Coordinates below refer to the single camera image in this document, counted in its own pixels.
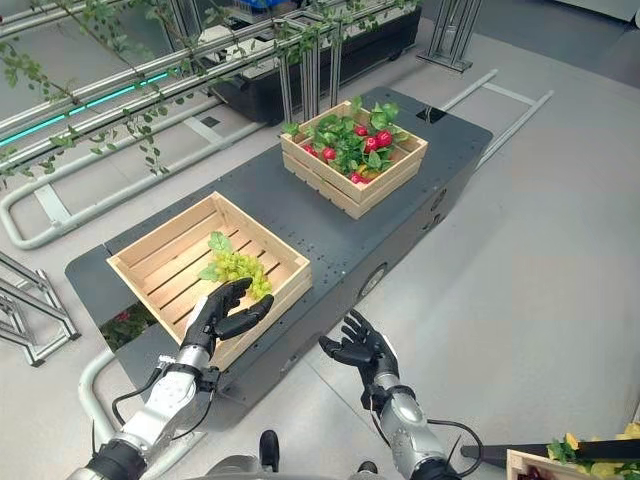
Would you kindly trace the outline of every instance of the red radish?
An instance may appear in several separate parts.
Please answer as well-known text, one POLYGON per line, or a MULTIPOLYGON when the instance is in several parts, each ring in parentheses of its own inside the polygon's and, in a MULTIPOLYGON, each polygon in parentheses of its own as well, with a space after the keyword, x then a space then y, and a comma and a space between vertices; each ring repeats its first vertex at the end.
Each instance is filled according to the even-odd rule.
POLYGON ((362 176, 359 173, 356 173, 356 172, 353 172, 351 174, 351 176, 349 177, 349 179, 353 183, 364 183, 364 178, 362 178, 362 176))
POLYGON ((302 149, 305 152, 308 152, 311 155, 313 155, 314 157, 318 158, 318 152, 316 152, 311 145, 305 145, 304 147, 302 147, 302 149))
POLYGON ((336 151, 331 147, 325 147, 322 150, 322 158, 324 158, 326 162, 329 163, 330 161, 336 159, 336 151))
POLYGON ((369 153, 371 150, 377 150, 378 146, 376 137, 367 137, 364 141, 364 153, 369 153))
POLYGON ((380 130, 376 133, 376 141, 378 142, 378 147, 388 147, 393 142, 393 136, 391 136, 389 130, 380 130))
POLYGON ((353 127, 353 131, 359 137, 366 137, 367 135, 369 135, 367 127, 363 127, 362 125, 356 125, 355 127, 353 127))

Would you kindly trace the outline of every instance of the black cable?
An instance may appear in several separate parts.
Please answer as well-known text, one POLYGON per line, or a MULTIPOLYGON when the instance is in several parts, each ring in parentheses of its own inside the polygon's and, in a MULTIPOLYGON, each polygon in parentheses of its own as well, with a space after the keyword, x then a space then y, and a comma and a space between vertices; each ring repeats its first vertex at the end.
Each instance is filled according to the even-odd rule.
POLYGON ((476 434, 476 432, 471 430, 471 428, 467 427, 464 423, 452 422, 451 420, 433 420, 429 418, 427 419, 427 423, 430 423, 432 425, 444 425, 447 427, 456 427, 468 432, 469 435, 471 435, 475 440, 475 442, 478 444, 478 458, 476 459, 475 463, 471 465, 471 467, 466 469, 464 472, 458 473, 458 476, 466 477, 467 475, 472 474, 478 469, 478 467, 483 461, 484 445, 482 445, 482 441, 480 440, 480 437, 476 434))
POLYGON ((200 426, 200 424, 202 422, 204 422, 204 419, 207 418, 207 415, 209 415, 209 410, 211 410, 211 404, 213 403, 213 390, 211 391, 211 394, 209 394, 209 403, 207 403, 207 408, 204 411, 204 414, 202 415, 202 417, 200 418, 200 420, 198 420, 198 422, 191 427, 189 430, 187 430, 184 433, 181 433, 180 435, 173 437, 171 439, 171 441, 173 442, 174 440, 178 440, 179 438, 184 437, 185 435, 189 435, 191 432, 193 432, 196 428, 198 428, 200 426))
POLYGON ((113 415, 116 417, 118 422, 120 422, 120 425, 124 426, 125 421, 122 418, 122 415, 120 415, 120 412, 118 411, 118 403, 120 403, 123 400, 126 400, 127 398, 131 398, 131 397, 135 397, 136 395, 140 395, 145 390, 148 390, 149 388, 151 388, 151 386, 155 383, 155 381, 158 379, 158 377, 160 376, 161 373, 162 373, 162 369, 156 367, 153 370, 153 372, 151 373, 151 376, 149 377, 149 380, 147 380, 147 383, 145 383, 142 388, 140 388, 138 390, 134 390, 131 393, 127 393, 125 395, 122 395, 121 397, 116 398, 111 403, 111 411, 113 412, 113 415))

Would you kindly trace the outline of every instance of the metal stand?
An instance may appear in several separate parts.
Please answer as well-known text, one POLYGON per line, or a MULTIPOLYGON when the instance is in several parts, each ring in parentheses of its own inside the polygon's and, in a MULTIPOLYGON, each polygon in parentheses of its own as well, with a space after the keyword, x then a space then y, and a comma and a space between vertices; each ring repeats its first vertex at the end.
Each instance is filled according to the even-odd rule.
POLYGON ((474 83, 472 83, 467 88, 465 88, 462 92, 460 92, 458 95, 450 99, 441 108, 429 107, 428 109, 425 109, 418 114, 418 118, 423 119, 425 122, 433 123, 435 120, 441 117, 444 114, 444 112, 447 112, 450 109, 452 109, 454 106, 456 106, 458 103, 460 103, 462 100, 467 98, 469 95, 471 95, 473 92, 475 92, 481 87, 486 88, 487 90, 491 90, 492 92, 499 93, 500 95, 504 95, 505 97, 512 98, 526 105, 529 105, 529 109, 526 112, 524 112, 520 116, 520 118, 518 118, 515 122, 513 122, 509 126, 509 128, 507 128, 504 132, 502 132, 498 136, 498 138, 496 138, 487 147, 482 157, 480 157, 478 164, 476 165, 476 170, 478 170, 487 160, 489 160, 489 158, 491 158, 491 156, 494 153, 498 151, 500 147, 502 147, 502 145, 504 145, 507 142, 507 140, 509 140, 518 130, 520 130, 520 128, 527 122, 527 120, 529 120, 538 110, 540 110, 540 108, 545 103, 547 103, 547 100, 549 100, 554 94, 553 90, 549 90, 538 100, 533 100, 529 97, 525 97, 524 95, 520 95, 517 92, 507 90, 506 88, 496 85, 495 83, 489 83, 489 80, 491 80, 497 74, 498 74, 497 69, 491 70, 485 76, 483 76, 482 78, 479 78, 474 83))
POLYGON ((23 279, 16 285, 12 285, 0 278, 0 310, 8 317, 8 321, 0 319, 0 338, 20 345, 29 365, 39 367, 47 356, 69 340, 80 338, 80 333, 71 322, 42 270, 32 272, 2 252, 0 252, 0 263, 23 279), (46 303, 27 292, 33 287, 44 294, 46 303), (58 334, 48 343, 38 345, 18 302, 59 322, 58 334))
POLYGON ((481 5, 482 0, 442 0, 431 45, 419 53, 418 58, 458 72, 469 68, 472 62, 463 60, 463 57, 481 5))
POLYGON ((311 49, 303 52, 300 73, 302 77, 302 111, 306 122, 318 115, 320 109, 319 39, 314 39, 311 49))

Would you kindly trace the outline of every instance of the circular hole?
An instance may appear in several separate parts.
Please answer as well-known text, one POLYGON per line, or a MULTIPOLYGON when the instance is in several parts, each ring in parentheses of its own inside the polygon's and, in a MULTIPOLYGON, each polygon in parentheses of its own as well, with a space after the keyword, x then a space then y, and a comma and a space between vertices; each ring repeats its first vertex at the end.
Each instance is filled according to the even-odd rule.
POLYGON ((378 265, 378 267, 369 274, 367 281, 364 282, 364 285, 362 285, 362 288, 360 289, 358 297, 363 298, 369 295, 371 290, 373 290, 380 280, 382 280, 385 273, 387 273, 387 262, 378 265))

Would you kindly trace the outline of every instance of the metal pipe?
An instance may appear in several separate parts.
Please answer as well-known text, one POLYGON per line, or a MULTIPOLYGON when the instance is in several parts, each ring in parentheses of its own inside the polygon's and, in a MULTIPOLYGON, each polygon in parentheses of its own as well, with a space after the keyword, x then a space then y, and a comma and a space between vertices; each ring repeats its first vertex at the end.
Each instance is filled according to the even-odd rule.
POLYGON ((29 270, 27 267, 19 262, 16 262, 13 258, 3 252, 0 252, 0 263, 2 263, 7 269, 13 271, 15 274, 28 280, 38 288, 41 289, 43 287, 48 287, 47 283, 43 281, 43 279, 39 277, 36 272, 29 270))
POLYGON ((293 121, 293 106, 291 102, 291 79, 289 78, 289 62, 286 55, 278 57, 280 69, 280 89, 282 90, 282 108, 284 110, 284 123, 293 121))
POLYGON ((2 200, 2 202, 0 202, 0 220, 2 221, 2 223, 4 224, 7 230, 7 235, 9 235, 9 239, 18 248, 21 248, 23 250, 30 250, 33 248, 41 247, 42 245, 49 243, 50 241, 64 235, 65 233, 70 232, 71 230, 74 230, 75 228, 78 228, 84 225, 90 220, 93 220, 94 218, 100 216, 103 212, 113 208, 114 206, 119 205, 120 203, 147 190, 148 188, 151 188, 153 185, 160 183, 165 179, 171 177, 172 175, 175 175, 176 173, 181 172, 185 168, 203 160, 209 155, 212 155, 213 153, 215 153, 216 151, 227 148, 228 146, 235 143, 236 141, 255 132, 256 130, 261 128, 263 125, 264 124, 262 123, 251 123, 245 126, 244 128, 241 128, 240 130, 235 131, 228 137, 221 139, 219 142, 208 145, 198 150, 197 152, 191 155, 188 155, 187 157, 183 158, 177 163, 170 165, 168 167, 169 173, 164 175, 159 175, 159 176, 150 175, 148 177, 145 177, 137 181, 136 183, 128 186, 127 188, 124 188, 119 192, 116 192, 106 198, 103 198, 97 203, 90 205, 89 207, 86 207, 85 209, 77 213, 74 213, 64 222, 59 222, 55 225, 52 225, 48 229, 44 230, 43 232, 40 232, 38 235, 32 238, 29 238, 28 240, 25 240, 22 238, 20 230, 18 229, 17 225, 13 222, 11 218, 11 214, 9 213, 9 208, 11 204, 15 203, 16 201, 15 199, 13 199, 11 194, 7 195, 7 197, 5 197, 2 200))
POLYGON ((315 117, 320 113, 320 39, 316 38, 311 47, 311 88, 309 99, 311 100, 310 113, 315 117))
POLYGON ((509 128, 507 128, 502 134, 487 147, 484 155, 478 161, 476 170, 478 170, 496 151, 509 140, 520 128, 529 120, 534 113, 536 113, 540 107, 542 107, 547 100, 549 100, 554 94, 553 90, 549 90, 543 97, 541 97, 536 103, 534 103, 518 120, 516 120, 509 128))
POLYGON ((476 21, 478 20, 478 12, 480 12, 480 7, 482 6, 482 0, 473 0, 474 5, 472 8, 475 10, 471 15, 471 21, 469 23, 469 28, 465 31, 465 38, 462 41, 462 50, 459 53, 458 59, 462 60, 462 58, 467 54, 467 48, 469 47, 469 40, 471 39, 471 34, 473 33, 473 29, 475 28, 476 21))
MULTIPOLYGON (((120 3, 124 0, 102 0, 103 3, 109 5, 111 3, 120 3)), ((74 5, 69 7, 69 11, 71 13, 78 13, 84 10, 86 7, 85 3, 81 3, 78 5, 74 5)), ((34 7, 33 10, 26 10, 24 12, 17 13, 15 15, 11 15, 7 17, 2 22, 2 27, 0 27, 0 40, 3 38, 9 37, 11 35, 15 35, 16 33, 22 32, 23 30, 28 30, 30 28, 38 27, 40 25, 45 25, 47 23, 55 22, 56 20, 61 20, 68 17, 67 12, 58 8, 55 3, 50 3, 47 5, 43 5, 42 7, 34 7), (17 25, 12 25, 13 23, 17 23, 23 19, 30 17, 39 17, 34 18, 32 20, 26 20, 17 25)))
MULTIPOLYGON (((214 108, 220 103, 221 103, 220 100, 218 100, 217 98, 211 98, 203 103, 196 105, 195 107, 191 107, 183 112, 180 112, 176 115, 171 116, 170 118, 164 119, 158 122, 157 124, 151 126, 152 134, 157 134, 159 132, 162 132, 167 128, 170 128, 186 120, 187 118, 190 118, 206 110, 209 110, 210 108, 214 108)), ((138 141, 139 140, 133 138, 132 136, 123 138, 122 140, 115 141, 113 143, 117 149, 114 151, 107 150, 102 155, 96 155, 95 153, 87 154, 84 157, 81 157, 72 163, 69 163, 67 165, 63 165, 60 168, 57 168, 56 171, 53 172, 52 174, 42 176, 36 179, 35 181, 27 183, 26 185, 9 193, 0 202, 0 221, 4 224, 5 228, 7 229, 7 232, 10 232, 9 237, 11 238, 11 241, 15 245, 18 245, 16 243, 16 239, 19 239, 19 241, 21 242, 23 241, 19 233, 19 229, 17 228, 17 225, 13 222, 13 219, 10 213, 11 207, 15 203, 31 195, 32 193, 42 188, 43 186, 49 185, 61 178, 68 177, 69 175, 72 175, 73 173, 91 165, 92 163, 95 163, 100 160, 104 160, 110 155, 118 151, 121 151, 122 149, 127 148, 137 143, 138 141)))
MULTIPOLYGON (((365 18, 367 15, 379 13, 392 8, 395 8, 395 6, 391 1, 374 5, 373 7, 369 7, 359 13, 354 14, 353 21, 357 22, 358 20, 365 18)), ((313 18, 313 15, 309 12, 303 12, 303 14, 309 16, 310 18, 313 18)), ((299 11, 296 11, 292 12, 289 15, 291 15, 293 18, 297 18, 301 16, 301 13, 299 11)), ((289 23, 289 20, 287 19, 287 16, 285 16, 282 19, 277 19, 276 22, 289 23)), ((192 54, 198 57, 222 48, 227 48, 230 45, 233 45, 236 40, 242 41, 246 38, 253 37, 263 32, 264 30, 271 29, 271 27, 271 21, 265 20, 263 22, 256 23, 255 25, 250 25, 248 27, 234 31, 233 35, 225 35, 224 37, 219 37, 215 40, 211 40, 210 42, 203 43, 193 49, 193 51, 189 49, 183 49, 178 52, 171 53, 169 55, 165 55, 164 57, 141 64, 136 67, 135 71, 132 69, 127 69, 123 72, 112 75, 111 77, 107 77, 103 80, 92 83, 91 85, 87 85, 86 87, 74 90, 72 92, 72 95, 73 98, 76 99, 76 103, 74 103, 71 98, 65 97, 65 99, 55 103, 41 103, 40 105, 37 105, 29 110, 0 121, 0 132, 2 134, 13 133, 16 130, 22 128, 25 124, 29 124, 29 122, 33 123, 37 120, 40 120, 45 115, 55 115, 63 113, 74 105, 87 104, 93 100, 96 100, 97 98, 100 98, 104 95, 105 91, 108 92, 115 88, 119 88, 123 85, 129 84, 134 80, 142 81, 147 77, 155 75, 159 72, 164 72, 168 68, 175 67, 182 60, 189 58, 192 54)), ((295 21, 291 22, 291 27, 298 30, 300 28, 299 23, 295 21)), ((321 33, 324 33, 329 29, 330 27, 327 26, 322 29, 321 33)))
POLYGON ((338 104, 340 90, 340 69, 342 67, 342 24, 339 23, 334 32, 331 44, 331 77, 329 80, 329 101, 331 107, 338 104))
POLYGON ((300 62, 300 88, 302 90, 302 118, 305 122, 311 119, 309 100, 309 54, 302 52, 302 61, 300 62))
POLYGON ((61 311, 57 308, 52 307, 48 303, 43 302, 39 298, 34 297, 33 295, 28 294, 24 290, 10 284, 6 280, 0 278, 0 292, 8 295, 12 298, 20 300, 21 302, 29 305, 30 307, 39 310, 40 312, 49 315, 61 322, 66 322, 69 320, 69 317, 64 311, 61 311))
MULTIPOLYGON (((282 42, 280 46, 286 47, 294 45, 299 39, 300 36, 296 36, 291 40, 282 42)), ((75 141, 90 137, 101 132, 105 128, 109 128, 120 123, 122 119, 127 116, 125 113, 123 113, 125 110, 127 110, 129 112, 129 115, 131 116, 141 115, 157 105, 160 100, 162 102, 167 102, 177 98, 182 98, 184 95, 193 92, 194 90, 197 90, 202 86, 206 86, 212 79, 221 77, 223 75, 236 73, 243 70, 254 61, 261 61, 271 57, 274 53, 274 50, 275 47, 272 45, 271 47, 265 48, 264 50, 254 52, 237 60, 233 60, 213 67, 209 69, 203 76, 192 76, 186 78, 182 81, 166 87, 165 89, 161 89, 159 92, 150 93, 140 99, 133 100, 122 106, 97 115, 94 118, 76 124, 73 126, 74 130, 77 132, 76 134, 71 135, 69 131, 63 130, 57 132, 57 134, 54 136, 62 138, 73 136, 75 141)), ((2 164, 0 164, 0 170, 13 169, 16 167, 24 166, 29 163, 33 163, 38 158, 48 157, 63 150, 64 149, 62 147, 57 147, 53 143, 51 143, 49 139, 44 139, 12 155, 9 160, 6 160, 2 164)))
POLYGON ((438 17, 436 18, 435 23, 433 24, 433 34, 431 36, 431 43, 429 44, 429 51, 427 53, 428 57, 433 57, 438 50, 440 50, 440 44, 442 43, 442 38, 444 37, 444 31, 447 23, 447 11, 450 0, 442 0, 440 4, 440 10, 438 10, 438 17))
POLYGON ((98 443, 107 443, 115 434, 115 429, 109 417, 104 412, 96 395, 93 393, 93 382, 98 374, 111 363, 115 355, 110 348, 103 350, 91 360, 80 375, 78 382, 78 397, 82 409, 93 420, 98 443))
POLYGON ((465 88, 462 92, 460 92, 458 95, 456 95, 451 100, 449 100, 447 103, 445 103, 442 107, 440 107, 440 110, 442 110, 443 112, 449 111, 454 106, 456 106, 458 103, 460 103, 462 100, 464 100, 469 95, 471 95, 473 92, 475 92, 477 89, 479 89, 482 85, 484 85, 489 80, 491 80, 493 77, 495 77, 497 75, 497 73, 498 73, 498 69, 494 68, 489 73, 487 73, 484 77, 479 78, 478 80, 473 82, 471 85, 469 85, 467 88, 465 88))

